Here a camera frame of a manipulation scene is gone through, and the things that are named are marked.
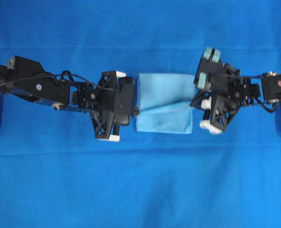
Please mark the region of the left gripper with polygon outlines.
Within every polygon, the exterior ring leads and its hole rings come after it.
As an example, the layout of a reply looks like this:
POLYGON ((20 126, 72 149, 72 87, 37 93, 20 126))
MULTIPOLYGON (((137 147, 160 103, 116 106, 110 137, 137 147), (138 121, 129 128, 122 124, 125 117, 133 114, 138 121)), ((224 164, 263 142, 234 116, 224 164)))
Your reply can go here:
MULTIPOLYGON (((94 127, 94 136, 98 140, 119 142, 120 124, 116 117, 116 95, 123 92, 121 82, 126 79, 126 74, 121 71, 108 71, 101 74, 101 78, 96 84, 90 98, 90 116, 94 127)), ((133 117, 140 114, 139 107, 133 108, 133 117)))

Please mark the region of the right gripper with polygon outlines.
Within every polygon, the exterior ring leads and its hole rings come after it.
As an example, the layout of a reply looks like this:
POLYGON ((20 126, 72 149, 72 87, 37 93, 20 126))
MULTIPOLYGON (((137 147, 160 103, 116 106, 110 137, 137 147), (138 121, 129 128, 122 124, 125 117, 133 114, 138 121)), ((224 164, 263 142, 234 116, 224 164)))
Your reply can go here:
POLYGON ((238 102, 222 96, 213 95, 205 98, 206 92, 199 91, 191 100, 190 107, 204 110, 200 128, 208 130, 211 134, 223 133, 229 123, 240 109, 238 102))

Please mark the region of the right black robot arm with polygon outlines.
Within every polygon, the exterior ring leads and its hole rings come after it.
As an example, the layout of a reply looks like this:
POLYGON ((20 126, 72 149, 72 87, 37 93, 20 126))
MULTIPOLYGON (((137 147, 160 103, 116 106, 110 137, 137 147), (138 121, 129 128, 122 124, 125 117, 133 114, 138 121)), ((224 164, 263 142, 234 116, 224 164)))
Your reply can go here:
POLYGON ((238 69, 221 62, 201 60, 194 84, 198 93, 190 106, 204 111, 200 127, 212 134, 223 133, 241 107, 261 106, 273 113, 281 104, 281 74, 273 72, 251 77, 241 76, 238 69))

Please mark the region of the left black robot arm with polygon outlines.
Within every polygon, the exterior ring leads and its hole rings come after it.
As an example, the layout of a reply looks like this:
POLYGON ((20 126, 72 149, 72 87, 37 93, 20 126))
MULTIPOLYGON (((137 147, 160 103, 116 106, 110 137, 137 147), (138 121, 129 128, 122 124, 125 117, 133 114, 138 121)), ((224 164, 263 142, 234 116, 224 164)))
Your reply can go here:
POLYGON ((95 138, 111 142, 118 142, 120 127, 140 113, 134 79, 123 72, 103 72, 94 83, 68 70, 52 74, 40 62, 19 56, 0 65, 0 123, 7 94, 54 110, 89 113, 95 138))

